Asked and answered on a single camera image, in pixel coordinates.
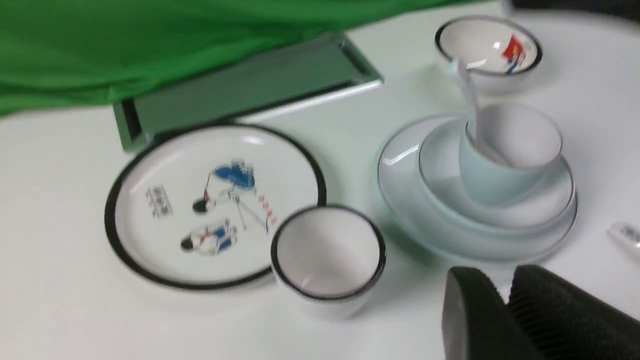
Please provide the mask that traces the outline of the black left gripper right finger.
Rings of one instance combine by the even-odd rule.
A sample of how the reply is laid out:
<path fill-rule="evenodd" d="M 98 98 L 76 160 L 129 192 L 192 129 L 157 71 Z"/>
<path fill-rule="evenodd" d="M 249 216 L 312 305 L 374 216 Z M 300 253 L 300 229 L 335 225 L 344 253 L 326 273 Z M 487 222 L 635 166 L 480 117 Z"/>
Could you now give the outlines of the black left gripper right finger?
<path fill-rule="evenodd" d="M 507 307 L 547 360 L 637 360 L 640 323 L 539 265 L 516 267 Z"/>

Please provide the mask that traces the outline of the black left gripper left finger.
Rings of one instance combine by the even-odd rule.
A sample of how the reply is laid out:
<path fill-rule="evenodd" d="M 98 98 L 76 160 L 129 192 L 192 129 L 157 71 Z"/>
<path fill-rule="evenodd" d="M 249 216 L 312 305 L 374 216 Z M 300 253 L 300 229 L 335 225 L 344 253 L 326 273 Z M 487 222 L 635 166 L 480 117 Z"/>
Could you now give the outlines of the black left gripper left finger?
<path fill-rule="evenodd" d="M 477 268 L 448 269 L 442 308 L 446 360 L 541 360 L 494 283 Z"/>

